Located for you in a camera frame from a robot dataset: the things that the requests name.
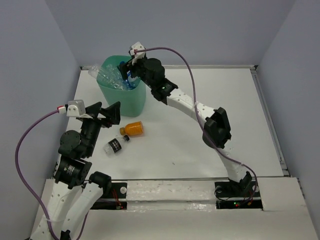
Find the Pepsi label bottle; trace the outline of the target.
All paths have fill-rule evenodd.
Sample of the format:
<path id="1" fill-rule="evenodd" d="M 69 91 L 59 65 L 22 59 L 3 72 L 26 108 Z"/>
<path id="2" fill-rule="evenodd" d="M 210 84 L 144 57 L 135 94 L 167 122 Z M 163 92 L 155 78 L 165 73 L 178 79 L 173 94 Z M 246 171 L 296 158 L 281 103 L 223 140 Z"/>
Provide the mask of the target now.
<path id="1" fill-rule="evenodd" d="M 135 89 L 137 87 L 137 78 L 132 77 L 132 72 L 130 71 L 130 75 L 128 76 L 128 80 L 123 80 L 129 89 Z"/>

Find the clear crushed white cap bottle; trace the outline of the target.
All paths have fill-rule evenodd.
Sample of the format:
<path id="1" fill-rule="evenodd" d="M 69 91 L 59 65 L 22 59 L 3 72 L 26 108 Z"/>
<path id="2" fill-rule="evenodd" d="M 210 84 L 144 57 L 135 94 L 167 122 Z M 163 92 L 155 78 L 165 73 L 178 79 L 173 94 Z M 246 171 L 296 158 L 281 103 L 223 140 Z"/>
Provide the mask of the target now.
<path id="1" fill-rule="evenodd" d="M 106 65 L 93 65 L 89 70 L 88 74 L 95 78 L 97 83 L 103 87 L 107 87 L 114 90 L 126 90 L 127 87 L 123 78 L 108 78 L 105 73 L 105 66 Z"/>

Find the orange juice bottle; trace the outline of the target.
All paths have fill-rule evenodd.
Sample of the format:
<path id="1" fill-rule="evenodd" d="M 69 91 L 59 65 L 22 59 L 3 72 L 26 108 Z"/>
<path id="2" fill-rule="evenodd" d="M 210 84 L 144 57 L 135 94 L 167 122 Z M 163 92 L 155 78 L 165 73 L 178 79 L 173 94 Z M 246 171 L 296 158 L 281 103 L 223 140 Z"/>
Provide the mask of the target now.
<path id="1" fill-rule="evenodd" d="M 144 133 L 143 123 L 141 121 L 129 123 L 125 127 L 121 127 L 119 133 L 129 137 L 142 135 Z"/>

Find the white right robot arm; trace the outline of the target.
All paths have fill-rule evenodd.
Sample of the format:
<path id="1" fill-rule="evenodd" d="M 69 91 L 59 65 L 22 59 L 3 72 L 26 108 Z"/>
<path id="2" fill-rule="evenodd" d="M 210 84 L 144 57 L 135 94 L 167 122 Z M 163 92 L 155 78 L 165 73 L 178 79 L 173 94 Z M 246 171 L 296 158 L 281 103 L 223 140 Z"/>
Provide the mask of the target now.
<path id="1" fill-rule="evenodd" d="M 250 190 L 252 173 L 243 163 L 232 159 L 224 151 L 225 144 L 231 139 L 231 126 L 227 112 L 220 107 L 214 109 L 202 105 L 188 96 L 179 87 L 168 80 L 165 68 L 156 58 L 132 59 L 121 62 L 117 67 L 122 78 L 139 78 L 151 90 L 152 96 L 159 102 L 175 108 L 199 123 L 203 142 L 219 155 L 228 175 L 228 192 L 235 196 L 245 195 Z"/>

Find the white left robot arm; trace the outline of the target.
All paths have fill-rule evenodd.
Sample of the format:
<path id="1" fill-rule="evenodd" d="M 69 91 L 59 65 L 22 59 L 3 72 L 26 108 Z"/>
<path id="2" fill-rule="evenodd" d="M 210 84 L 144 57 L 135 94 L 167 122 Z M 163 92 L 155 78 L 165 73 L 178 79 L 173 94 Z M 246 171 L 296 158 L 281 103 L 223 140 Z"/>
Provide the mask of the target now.
<path id="1" fill-rule="evenodd" d="M 60 159 L 54 174 L 52 192 L 32 240 L 71 240 L 94 203 L 110 194 L 112 180 L 102 172 L 89 174 L 101 128 L 119 125 L 121 103 L 102 107 L 101 102 L 85 106 L 72 100 L 59 106 L 59 114 L 81 121 L 80 131 L 68 130 L 59 140 Z"/>

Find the green plastic bin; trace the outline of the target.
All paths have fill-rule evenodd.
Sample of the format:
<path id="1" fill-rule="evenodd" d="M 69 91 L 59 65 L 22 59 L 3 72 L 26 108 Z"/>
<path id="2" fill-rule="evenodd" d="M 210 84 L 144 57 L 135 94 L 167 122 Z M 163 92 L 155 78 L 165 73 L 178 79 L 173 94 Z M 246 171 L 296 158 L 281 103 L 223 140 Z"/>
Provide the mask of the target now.
<path id="1" fill-rule="evenodd" d="M 129 56 L 112 55 L 103 62 L 102 66 L 116 65 L 118 67 L 121 61 L 128 62 L 130 59 Z M 142 113 L 146 102 L 146 85 L 138 77 L 136 77 L 136 82 L 137 87 L 134 89 L 129 89 L 124 82 L 126 90 L 111 89 L 100 84 L 98 86 L 109 105 L 120 102 L 120 114 L 122 116 L 137 117 Z"/>

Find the small black label bottle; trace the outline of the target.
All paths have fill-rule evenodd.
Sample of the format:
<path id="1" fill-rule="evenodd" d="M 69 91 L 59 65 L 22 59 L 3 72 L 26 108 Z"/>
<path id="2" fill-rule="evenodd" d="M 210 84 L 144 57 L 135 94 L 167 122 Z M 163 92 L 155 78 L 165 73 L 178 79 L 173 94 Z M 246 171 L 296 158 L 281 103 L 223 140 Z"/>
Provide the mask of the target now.
<path id="1" fill-rule="evenodd" d="M 103 150 L 108 155 L 116 155 L 118 154 L 124 146 L 130 141 L 130 137 L 128 135 L 117 136 L 114 139 L 107 142 Z"/>

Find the white foam strip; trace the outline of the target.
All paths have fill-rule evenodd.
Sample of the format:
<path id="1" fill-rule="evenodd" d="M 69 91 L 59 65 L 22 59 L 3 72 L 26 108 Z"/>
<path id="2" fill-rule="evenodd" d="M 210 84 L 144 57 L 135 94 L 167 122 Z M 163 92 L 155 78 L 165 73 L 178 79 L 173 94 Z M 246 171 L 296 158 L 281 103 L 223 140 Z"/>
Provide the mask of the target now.
<path id="1" fill-rule="evenodd" d="M 212 180 L 131 180 L 127 183 L 127 210 L 206 211 L 216 210 Z"/>

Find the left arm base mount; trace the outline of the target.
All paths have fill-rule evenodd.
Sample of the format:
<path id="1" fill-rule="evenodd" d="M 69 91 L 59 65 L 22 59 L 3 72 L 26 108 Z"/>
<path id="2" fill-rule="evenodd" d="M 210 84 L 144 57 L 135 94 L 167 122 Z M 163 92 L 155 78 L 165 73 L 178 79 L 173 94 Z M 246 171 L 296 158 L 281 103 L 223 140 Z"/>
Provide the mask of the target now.
<path id="1" fill-rule="evenodd" d="M 91 210 L 126 210 L 127 209 L 126 182 L 113 182 L 109 192 L 104 193 L 91 207 Z"/>

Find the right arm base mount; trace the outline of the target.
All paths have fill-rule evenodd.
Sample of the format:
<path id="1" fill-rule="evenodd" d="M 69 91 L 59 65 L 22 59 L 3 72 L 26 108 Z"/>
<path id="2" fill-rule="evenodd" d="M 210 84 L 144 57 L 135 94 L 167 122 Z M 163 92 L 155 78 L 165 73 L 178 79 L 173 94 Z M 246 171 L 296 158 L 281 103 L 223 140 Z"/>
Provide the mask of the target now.
<path id="1" fill-rule="evenodd" d="M 216 181 L 213 193 L 217 210 L 263 209 L 259 186 L 249 173 L 240 182 Z"/>

